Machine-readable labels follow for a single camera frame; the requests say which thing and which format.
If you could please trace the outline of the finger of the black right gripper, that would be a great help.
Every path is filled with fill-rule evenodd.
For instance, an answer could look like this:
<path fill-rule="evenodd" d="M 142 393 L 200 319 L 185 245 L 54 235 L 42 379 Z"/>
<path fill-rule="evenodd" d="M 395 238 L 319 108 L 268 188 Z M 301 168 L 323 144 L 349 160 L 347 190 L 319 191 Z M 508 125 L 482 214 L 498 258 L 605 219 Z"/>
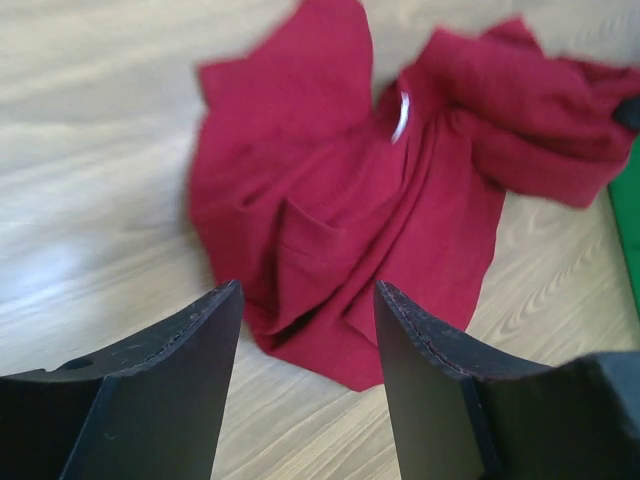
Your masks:
<path fill-rule="evenodd" d="M 619 103 L 613 112 L 613 119 L 632 131 L 640 130 L 640 97 L 628 98 Z"/>

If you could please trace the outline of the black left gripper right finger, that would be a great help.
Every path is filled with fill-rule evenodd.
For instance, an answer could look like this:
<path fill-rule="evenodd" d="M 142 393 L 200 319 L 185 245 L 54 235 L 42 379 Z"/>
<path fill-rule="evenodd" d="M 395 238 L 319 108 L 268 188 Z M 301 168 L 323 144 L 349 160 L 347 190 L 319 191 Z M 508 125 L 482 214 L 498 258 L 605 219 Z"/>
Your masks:
<path fill-rule="evenodd" d="M 542 365 L 454 328 L 386 282 L 374 310 L 403 478 L 638 477 L 637 352 Z"/>

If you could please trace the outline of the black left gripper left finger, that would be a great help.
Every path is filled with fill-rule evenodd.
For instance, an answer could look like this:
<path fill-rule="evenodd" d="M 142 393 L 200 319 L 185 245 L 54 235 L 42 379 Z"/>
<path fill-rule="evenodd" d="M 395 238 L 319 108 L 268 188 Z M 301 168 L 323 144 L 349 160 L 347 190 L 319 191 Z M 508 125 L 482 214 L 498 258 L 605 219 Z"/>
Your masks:
<path fill-rule="evenodd" d="M 239 340 L 236 281 L 121 341 L 1 380 L 5 479 L 207 479 Z"/>

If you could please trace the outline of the dark red t-shirt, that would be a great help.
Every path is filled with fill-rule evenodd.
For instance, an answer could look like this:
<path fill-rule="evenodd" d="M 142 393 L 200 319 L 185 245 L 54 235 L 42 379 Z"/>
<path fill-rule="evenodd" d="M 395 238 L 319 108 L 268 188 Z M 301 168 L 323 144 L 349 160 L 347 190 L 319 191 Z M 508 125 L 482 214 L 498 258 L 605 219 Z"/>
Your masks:
<path fill-rule="evenodd" d="M 352 390 L 382 382 L 378 280 L 458 329 L 508 192 L 589 206 L 635 137 L 633 67 L 546 55 L 522 20 L 435 29 L 379 97 L 356 1 L 304 1 L 248 53 L 201 66 L 188 182 L 219 281 L 267 354 Z"/>

